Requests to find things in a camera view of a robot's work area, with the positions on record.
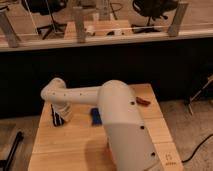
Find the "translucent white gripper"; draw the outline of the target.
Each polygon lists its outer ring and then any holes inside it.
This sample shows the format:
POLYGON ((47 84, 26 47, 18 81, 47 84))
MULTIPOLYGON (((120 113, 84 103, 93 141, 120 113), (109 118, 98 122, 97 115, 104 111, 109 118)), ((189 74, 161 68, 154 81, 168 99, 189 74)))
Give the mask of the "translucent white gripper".
POLYGON ((66 105, 63 105, 63 106, 54 105, 53 109, 66 122, 69 122, 71 120, 72 113, 71 113, 71 105, 70 104, 66 104, 66 105))

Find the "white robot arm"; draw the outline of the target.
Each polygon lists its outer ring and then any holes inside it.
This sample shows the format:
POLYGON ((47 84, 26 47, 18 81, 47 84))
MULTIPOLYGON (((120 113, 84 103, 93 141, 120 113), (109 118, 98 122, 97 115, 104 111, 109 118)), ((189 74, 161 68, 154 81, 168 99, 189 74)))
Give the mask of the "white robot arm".
POLYGON ((156 148, 145 125, 132 88, 119 80, 97 87, 67 88, 60 78, 41 91, 43 100, 69 122, 72 103, 98 108, 117 171, 162 171, 156 148))

